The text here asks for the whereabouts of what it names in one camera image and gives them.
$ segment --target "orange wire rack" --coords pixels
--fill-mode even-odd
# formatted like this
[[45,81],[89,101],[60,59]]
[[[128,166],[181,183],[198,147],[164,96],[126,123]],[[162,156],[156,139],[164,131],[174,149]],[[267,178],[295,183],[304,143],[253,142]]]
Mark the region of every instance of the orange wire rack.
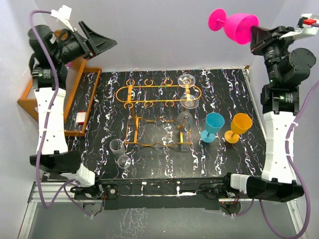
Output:
[[[126,81],[126,85],[127,86],[124,86],[124,87],[121,87],[119,88],[117,91],[116,91],[116,99],[119,101],[119,102],[122,102],[124,103],[124,108],[126,109],[129,109],[131,110],[131,115],[129,116],[129,118],[132,118],[133,120],[133,125],[134,125],[134,141],[129,141],[128,140],[128,134],[129,134],[129,128],[130,128],[130,121],[128,120],[128,123],[127,123],[127,129],[126,129],[126,137],[125,137],[125,145],[128,145],[128,144],[139,144],[141,146],[145,146],[145,147],[152,147],[156,144],[159,144],[161,146],[164,146],[164,147],[173,147],[175,145],[178,145],[178,144],[189,144],[191,145],[191,137],[190,137],[190,131],[188,132],[189,133],[189,141],[188,142],[184,142],[184,135],[182,132],[180,132],[180,142],[176,142],[174,144],[163,144],[161,142],[155,142],[155,143],[152,143],[152,144],[145,144],[145,143],[140,143],[138,142],[138,135],[139,135],[139,122],[141,120],[145,121],[146,123],[150,123],[150,122],[156,122],[157,120],[161,120],[162,122],[165,122],[165,123],[174,123],[174,120],[164,120],[163,118],[161,117],[158,117],[156,119],[152,119],[152,120],[149,120],[149,119],[144,119],[143,117],[139,117],[136,115],[135,113],[135,103],[144,103],[144,107],[145,108],[150,108],[150,107],[153,107],[155,103],[157,102],[165,102],[165,106],[166,107],[173,107],[175,105],[175,102],[181,102],[181,101],[187,101],[187,100],[198,100],[200,97],[201,97],[201,89],[197,86],[192,86],[194,88],[196,88],[199,92],[199,96],[196,98],[196,99],[190,99],[189,98],[189,93],[190,93],[190,90],[189,90],[189,87],[188,86],[185,86],[185,93],[186,93],[186,99],[184,100],[175,100],[175,99],[171,99],[171,100],[132,100],[132,90],[133,88],[164,88],[164,87],[180,87],[179,85],[173,85],[173,81],[170,80],[170,83],[168,83],[168,79],[165,79],[164,80],[164,84],[163,85],[154,85],[154,81],[153,80],[148,80],[146,79],[144,81],[144,86],[135,86],[135,81],[130,79],[130,80],[127,80]],[[126,100],[121,100],[118,96],[118,93],[120,91],[123,91],[123,90],[126,90],[127,89],[127,98]]]

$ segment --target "yellow plastic goblet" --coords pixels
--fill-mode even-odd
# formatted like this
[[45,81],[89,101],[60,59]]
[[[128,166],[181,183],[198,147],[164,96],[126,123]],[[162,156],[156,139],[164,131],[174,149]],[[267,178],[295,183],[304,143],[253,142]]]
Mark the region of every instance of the yellow plastic goblet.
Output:
[[245,133],[253,125],[251,118],[244,113],[238,113],[234,116],[230,128],[224,135],[225,140],[229,143],[237,143],[239,134]]

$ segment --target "white wall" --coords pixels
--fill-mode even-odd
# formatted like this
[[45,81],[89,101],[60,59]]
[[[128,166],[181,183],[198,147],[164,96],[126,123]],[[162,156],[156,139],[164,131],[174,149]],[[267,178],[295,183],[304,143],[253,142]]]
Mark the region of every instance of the white wall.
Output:
[[[319,6],[316,0],[304,1],[287,1],[282,11],[277,17],[272,27],[278,25],[296,26],[298,19],[302,13],[319,14]],[[317,64],[312,68],[311,75],[308,79],[302,82],[300,86],[300,102],[304,99],[310,88],[318,81],[319,75],[319,35],[307,39],[296,41],[292,44],[289,50],[304,47],[313,52],[317,57]],[[250,69],[250,80],[254,97],[259,106],[259,113],[262,113],[262,107],[259,102],[262,86],[267,84],[268,77],[266,67],[264,66],[263,57],[256,57]],[[294,143],[294,162],[297,165],[300,173],[307,183],[311,197],[312,214],[310,226],[307,230],[310,239],[316,239],[319,236],[318,221],[319,221],[319,190],[318,190],[318,169],[319,169],[319,147],[318,147],[318,118],[319,118],[319,91],[317,90],[311,98],[308,108],[300,119],[299,126],[295,130]],[[298,208],[303,218],[305,218],[306,204],[304,198],[298,199]]]
[[[35,179],[29,156],[36,151],[37,124],[16,101],[30,79],[28,14],[37,7],[33,0],[0,3],[0,238],[14,239]],[[44,23],[41,16],[35,21]]]
[[[210,13],[224,8],[256,14],[271,26],[285,1],[268,0],[35,0],[39,9],[72,8],[73,26],[84,20],[118,45],[89,61],[104,71],[169,70],[250,65],[248,45],[239,47],[223,30],[207,26]],[[53,29],[55,20],[46,18]]]

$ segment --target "gray floor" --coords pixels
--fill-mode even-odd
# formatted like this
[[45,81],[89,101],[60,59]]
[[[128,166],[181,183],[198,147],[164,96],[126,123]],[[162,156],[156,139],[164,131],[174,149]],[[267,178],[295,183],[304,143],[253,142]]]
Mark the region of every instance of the gray floor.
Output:
[[[242,202],[242,209],[250,202]],[[287,204],[264,202],[275,228],[295,235]],[[126,209],[103,211],[93,220],[71,203],[50,210],[38,204],[29,239],[276,239],[258,202],[245,215],[231,219],[204,209]]]

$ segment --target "black table surface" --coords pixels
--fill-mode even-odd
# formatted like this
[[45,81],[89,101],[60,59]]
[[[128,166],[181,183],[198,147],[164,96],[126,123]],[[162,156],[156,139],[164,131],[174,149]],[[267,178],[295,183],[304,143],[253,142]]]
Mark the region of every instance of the black table surface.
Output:
[[[121,169],[116,164],[116,157],[109,148],[112,139],[125,140],[130,110],[116,99],[116,91],[126,86],[126,81],[135,81],[136,86],[143,86],[145,79],[152,79],[155,85],[163,85],[164,79],[177,79],[182,74],[191,74],[202,90],[199,106],[190,110],[193,115],[191,128],[192,145],[180,147],[142,147],[129,145],[127,155],[132,160],[128,169]],[[184,88],[135,88],[132,99],[179,99]],[[192,89],[191,94],[199,92]],[[77,112],[77,100],[74,100],[73,112]],[[179,104],[166,107],[164,103],[155,103],[146,108],[144,104],[135,104],[137,116],[148,120],[163,117],[174,119],[182,111]],[[225,118],[225,125],[212,143],[204,143],[200,133],[208,113],[217,112]],[[246,113],[253,121],[252,127],[236,144],[229,144],[224,133],[230,130],[231,120],[236,113]],[[129,128],[132,141],[134,132]],[[67,137],[69,150],[79,150],[84,165],[95,171],[101,179],[113,178],[168,178],[168,177],[220,177],[227,172],[249,175],[261,175],[265,163],[266,142],[257,118],[247,83],[242,69],[210,69],[187,71],[140,71],[102,73],[91,108],[89,122],[84,137]],[[179,141],[179,132],[170,123],[141,123],[139,142],[173,143]],[[50,175],[49,180],[57,179]]]

